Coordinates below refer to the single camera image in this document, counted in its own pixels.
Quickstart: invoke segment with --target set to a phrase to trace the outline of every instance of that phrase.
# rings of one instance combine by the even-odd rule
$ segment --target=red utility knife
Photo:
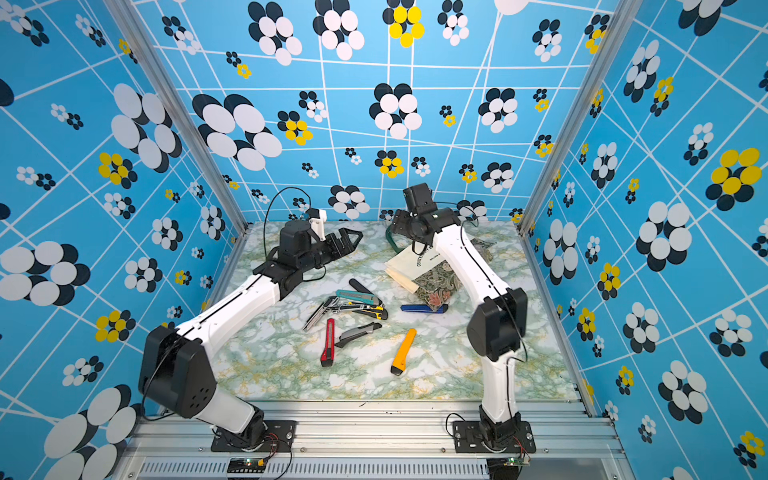
[[[322,366],[333,365],[333,337],[335,335],[335,324],[336,321],[334,319],[328,319],[328,323],[326,324],[326,347],[323,350],[323,355],[320,357],[320,365]]]

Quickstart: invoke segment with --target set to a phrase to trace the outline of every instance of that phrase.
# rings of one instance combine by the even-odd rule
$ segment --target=mounting plate
[[[265,433],[274,433],[277,435],[278,439],[282,440],[282,442],[277,443],[278,452],[288,453],[293,446],[293,439],[296,437],[296,424],[297,422],[295,420],[270,420],[264,422],[264,425],[266,425]],[[272,442],[267,440],[262,443],[258,449],[253,450],[253,452],[269,453],[272,449],[272,444]],[[243,453],[243,450],[227,443],[227,440],[221,435],[221,428],[216,429],[214,442],[210,445],[210,450],[212,452]]]
[[[515,433],[515,437],[523,445],[526,452],[535,453],[536,443],[531,431],[531,424],[528,422],[520,423],[521,428]],[[480,435],[480,422],[453,422],[453,445],[456,448],[456,453],[508,453],[516,455],[520,453],[520,447],[514,439],[505,450],[500,452],[494,452],[486,448]]]

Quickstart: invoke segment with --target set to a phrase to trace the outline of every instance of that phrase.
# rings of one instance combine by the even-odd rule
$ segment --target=blue wallpaper
[[[0,478],[104,478],[236,235],[100,1],[0,20]]]
[[[617,0],[134,4],[249,221],[286,186],[384,219],[418,182],[497,220],[528,202]]]
[[[637,478],[766,478],[768,8],[646,0],[526,232]]]

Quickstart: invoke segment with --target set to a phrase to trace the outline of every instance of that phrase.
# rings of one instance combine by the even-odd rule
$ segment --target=black and white polka dots
[[[37,306],[70,303],[74,288],[91,278],[91,270],[77,263],[78,257],[78,249],[72,245],[51,241],[39,243],[33,250],[7,249],[0,254],[0,266],[8,272],[0,279],[0,298],[29,300]]]
[[[366,44],[362,32],[357,29],[357,15],[349,9],[349,0],[316,0],[317,15],[312,26],[320,36],[323,47],[336,50],[340,59],[352,58],[354,50]]]
[[[488,164],[486,170],[480,176],[482,185],[485,188],[490,188],[493,194],[499,194],[505,188],[512,188],[514,183],[512,178],[515,176],[515,172],[512,171],[512,164],[509,162],[503,164],[493,162]]]
[[[688,137],[688,150],[683,154],[683,159],[691,166],[698,164],[699,160],[707,158],[707,155],[710,154],[707,145],[715,138],[712,127],[712,122],[707,122],[704,125],[698,124],[694,127],[694,134]]]
[[[659,51],[659,41],[652,40],[647,47],[637,47],[632,56],[632,67],[627,73],[627,83],[624,86],[624,96],[631,97],[634,103],[640,101],[643,92],[656,84],[656,72],[661,60],[656,55]]]
[[[573,222],[563,225],[559,219],[555,219],[549,227],[549,238],[544,244],[542,259],[549,268],[549,280],[553,285],[559,285],[563,277],[570,279],[576,274],[576,235],[577,228]]]
[[[416,110],[419,103],[409,85],[399,84],[392,89],[389,84],[378,84],[373,96],[376,103],[371,104],[368,113],[380,130],[402,140],[409,131],[422,126],[422,117]]]
[[[227,223],[223,219],[223,214],[219,207],[203,207],[200,209],[200,230],[208,235],[212,240],[219,240],[222,232],[227,228]]]
[[[445,0],[442,3],[442,12],[437,16],[437,22],[444,26],[442,37],[450,41],[454,47],[469,36],[469,28],[467,28],[469,19],[462,12],[462,8],[464,8],[462,0],[453,2]]]
[[[710,333],[710,341],[717,345],[717,352],[725,357],[746,355],[745,343],[752,341],[752,320],[727,309],[715,320],[716,331]]]
[[[152,93],[143,97],[126,84],[114,88],[114,100],[122,115],[112,119],[114,138],[130,151],[138,154],[146,167],[164,173],[168,170],[168,157],[181,155],[181,139],[170,127],[173,121],[165,111],[163,102]],[[148,136],[154,125],[154,140]]]
[[[264,116],[242,95],[227,95],[222,106],[210,95],[199,94],[192,99],[192,107],[205,122],[197,131],[216,155],[234,158],[248,170],[259,171],[266,165],[265,157],[283,153],[283,145],[266,127]],[[245,141],[229,136],[235,127],[243,129]]]
[[[687,417],[693,423],[701,423],[703,414],[709,409],[703,393],[707,389],[704,377],[680,361],[670,364],[670,371],[664,372],[659,383],[659,395],[667,400],[672,418],[683,421]]]
[[[138,292],[152,293],[157,288],[157,282],[163,279],[163,271],[157,268],[154,258],[140,257],[139,260],[129,260],[125,264],[125,288],[136,289]]]
[[[611,142],[608,145],[602,144],[598,147],[598,156],[592,162],[590,175],[598,188],[605,187],[605,184],[616,176],[616,168],[619,165],[616,150],[616,142]]]
[[[293,36],[293,24],[283,16],[283,9],[277,3],[269,2],[263,7],[259,2],[251,2],[248,15],[253,19],[248,33],[259,42],[265,55],[274,55],[281,65],[290,65],[291,55],[301,55],[301,41]]]
[[[328,199],[328,204],[350,220],[355,220],[360,214],[367,214],[371,210],[370,205],[366,203],[366,196],[354,185],[347,188],[334,185],[331,187],[331,195],[333,196]]]
[[[491,88],[485,93],[485,102],[480,104],[478,113],[483,125],[490,126],[495,134],[504,130],[504,126],[514,125],[518,121],[515,109],[518,101],[515,100],[515,89]]]
[[[690,211],[685,204],[675,204],[668,209],[664,202],[650,206],[635,247],[647,256],[651,270],[660,272],[667,262],[679,265],[685,261],[692,241],[690,231],[685,226],[689,219]]]
[[[552,57],[560,54],[560,42],[563,41],[563,35],[558,32],[560,20],[544,19],[538,24],[538,30],[533,34],[533,42],[537,44],[534,53],[542,62],[548,62]]]
[[[632,312],[627,314],[624,324],[624,336],[630,339],[630,347],[635,353],[643,350],[652,353],[656,350],[656,342],[660,334],[657,324],[659,314],[654,309],[647,309],[640,302],[632,304]]]
[[[179,223],[168,217],[153,220],[152,230],[152,243],[172,252],[178,248],[179,242],[184,239],[184,234],[179,230]]]

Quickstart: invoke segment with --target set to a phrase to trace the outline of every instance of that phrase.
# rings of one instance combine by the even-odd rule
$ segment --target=black cable
[[[270,205],[266,208],[266,213],[264,214],[264,228],[261,230],[261,240],[264,243],[264,261],[266,262],[266,219],[270,215],[270,209],[272,208],[272,204],[275,202],[275,200],[278,198],[278,196],[284,192],[285,190],[290,189],[298,190],[301,193],[306,195],[306,201],[310,203],[310,208],[312,208],[312,198],[310,198],[310,195],[305,192],[304,190],[298,188],[298,187],[285,187],[281,191],[277,192],[274,197],[272,197],[272,201],[270,201]]]
[[[157,375],[157,372],[160,370],[160,367],[163,365],[163,362],[166,358],[168,358],[168,355],[173,351],[174,347],[183,339],[189,332],[194,330],[194,327],[191,327],[189,330],[187,330],[184,335],[179,336],[170,346],[168,350],[166,350],[165,354],[163,355],[163,358],[160,359],[160,362],[157,362],[157,367],[155,367],[154,372],[152,372],[152,376],[149,377],[149,380],[147,381],[147,384],[144,386],[144,394],[141,396],[141,416],[144,417],[148,422],[156,422],[157,420],[162,420],[170,417],[171,415],[176,415],[176,412],[171,412],[163,416],[156,417],[154,419],[151,419],[147,417],[145,410],[144,410],[144,402],[147,400],[147,392],[149,392],[149,387],[152,385],[152,380],[154,380],[154,377]]]

